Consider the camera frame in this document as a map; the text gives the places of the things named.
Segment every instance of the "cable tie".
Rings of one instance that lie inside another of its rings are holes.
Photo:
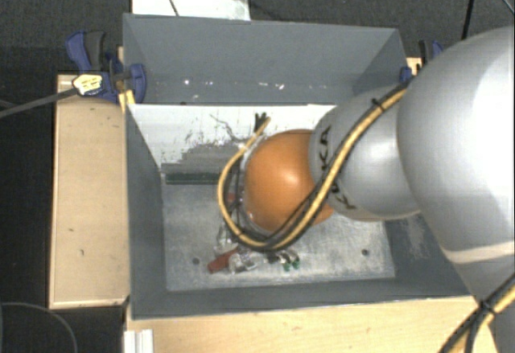
[[[493,314],[493,317],[496,318],[497,317],[497,312],[488,304],[488,302],[486,302],[485,300],[482,300],[480,302],[480,307],[481,309],[486,309],[488,310],[491,314]]]
[[[379,107],[379,109],[381,109],[381,111],[382,111],[383,113],[386,111],[386,110],[385,110],[385,108],[383,107],[383,105],[382,105],[379,101],[377,101],[377,99],[376,99],[376,98],[373,98],[373,99],[372,99],[372,104],[373,104],[373,105],[375,105],[375,106],[377,106],[377,107]]]

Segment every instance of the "yellow cable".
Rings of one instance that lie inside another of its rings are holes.
[[[381,106],[377,106],[370,114],[365,117],[365,119],[356,127],[356,129],[349,135],[348,139],[344,143],[344,146],[342,147],[340,153],[336,157],[335,162],[331,166],[331,169],[328,172],[328,176],[323,181],[322,187],[320,188],[319,193],[316,195],[315,199],[313,200],[313,203],[307,210],[306,214],[303,217],[303,220],[294,228],[294,230],[281,242],[275,244],[272,248],[280,248],[283,245],[287,244],[290,240],[293,240],[309,223],[311,217],[316,213],[316,211],[319,209],[320,206],[323,205],[323,201],[325,200],[325,196],[329,189],[331,188],[336,176],[338,175],[338,172],[344,163],[345,159],[351,152],[352,147],[354,144],[359,140],[361,135],[367,130],[368,127],[372,125],[372,123],[375,122],[376,119],[379,118],[380,115],[383,114],[384,111],[389,109],[391,106],[393,106],[395,103],[397,103],[399,100],[401,100],[402,96],[404,96],[404,93],[406,92],[406,89],[400,90],[399,92],[394,93],[389,99],[384,101]]]
[[[515,302],[515,285],[513,285],[508,292],[502,297],[499,302],[492,307],[493,311],[496,312],[496,314],[500,314],[506,307],[511,305],[513,302]],[[478,330],[478,334],[480,331],[482,331],[487,325],[489,325],[493,319],[496,316],[493,313],[489,313],[486,318],[484,318],[484,321],[481,323],[481,326]],[[454,346],[451,347],[451,349],[448,351],[448,353],[461,353],[465,349],[465,345],[467,344],[467,338],[468,334],[470,333],[469,330],[465,331],[459,339],[455,341]]]
[[[265,128],[270,123],[270,118],[267,117],[265,122],[252,134],[250,139],[245,143],[243,147],[241,147],[236,154],[234,154],[229,162],[225,165],[224,169],[222,170],[222,173],[220,175],[220,178],[218,179],[218,188],[216,190],[216,197],[218,198],[218,205],[220,207],[220,210],[222,212],[222,216],[224,217],[225,223],[229,226],[229,229],[238,236],[238,238],[243,241],[244,243],[250,244],[252,246],[256,247],[265,247],[266,243],[261,241],[256,241],[252,239],[251,237],[247,236],[243,233],[243,231],[238,227],[236,223],[234,223],[233,219],[231,218],[231,215],[227,211],[227,208],[225,207],[225,201],[224,201],[224,188],[225,188],[225,180],[227,179],[227,175],[229,174],[231,167],[234,166],[234,163],[236,163],[240,157],[245,154],[245,152],[251,147],[252,144],[256,142],[258,137],[265,131]]]
[[[282,246],[290,243],[292,240],[297,237],[298,234],[302,232],[302,230],[307,226],[310,222],[311,217],[316,213],[320,206],[323,205],[323,201],[325,200],[325,196],[329,189],[331,188],[338,172],[340,170],[341,165],[344,163],[347,156],[350,154],[352,147],[359,140],[361,135],[370,127],[376,119],[379,118],[380,115],[383,114],[384,111],[395,105],[399,100],[401,100],[402,96],[404,96],[406,89],[399,90],[394,93],[390,98],[385,100],[381,105],[378,105],[375,109],[373,109],[349,134],[347,140],[345,141],[341,151],[338,153],[335,162],[332,164],[331,169],[328,172],[325,180],[323,181],[322,187],[320,188],[318,194],[314,198],[310,207],[307,209],[307,212],[303,215],[302,220],[299,224],[290,232],[288,236],[286,236],[282,241],[278,242],[272,249],[281,248]],[[235,234],[239,240],[243,243],[254,246],[255,248],[264,248],[267,246],[265,241],[254,240],[252,237],[247,236],[233,221],[231,215],[227,211],[225,207],[224,201],[224,187],[225,180],[227,179],[227,175],[231,167],[236,163],[236,161],[245,154],[245,152],[251,147],[252,144],[256,141],[258,136],[264,131],[265,127],[270,122],[270,119],[267,118],[266,122],[251,136],[251,138],[246,142],[245,146],[243,146],[227,163],[225,168],[222,170],[218,181],[218,189],[217,189],[217,198],[218,205],[222,212],[222,216],[224,218],[225,223],[228,225],[229,229]]]

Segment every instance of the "bin floor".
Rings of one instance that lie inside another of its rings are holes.
[[[163,217],[167,289],[217,289],[351,281],[394,277],[385,225],[358,222],[341,215],[311,228],[293,249],[300,268],[286,272],[280,264],[263,264],[239,274],[211,274],[207,264],[222,223],[216,186],[163,183]]]

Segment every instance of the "wooden board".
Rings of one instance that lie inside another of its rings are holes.
[[[73,76],[60,76],[58,89]],[[122,111],[74,96],[57,103],[51,309],[111,306],[129,294]]]
[[[127,329],[152,329],[155,353],[436,353],[475,308],[472,298],[447,298],[136,322],[128,318]],[[474,351],[496,352],[489,330],[478,334]]]
[[[72,76],[59,77],[59,90]],[[129,294],[126,169],[122,112],[98,99],[72,97],[56,109],[49,306],[122,304]],[[152,329],[154,351],[436,352],[474,309],[446,298],[257,314],[132,321]],[[493,353],[489,331],[475,351]]]

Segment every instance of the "black floor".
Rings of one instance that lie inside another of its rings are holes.
[[[461,35],[468,0],[250,0],[251,17],[310,23],[396,27],[407,55],[419,39],[445,47]],[[122,42],[130,0],[0,0],[0,100],[30,101],[55,91],[71,70],[64,40],[103,30],[107,47]],[[476,0],[471,35],[513,24],[501,0]],[[52,107],[0,120],[0,300],[44,306],[52,197]],[[120,351],[119,308],[64,312],[79,351]],[[3,351],[72,351],[52,317],[24,307],[3,309]]]

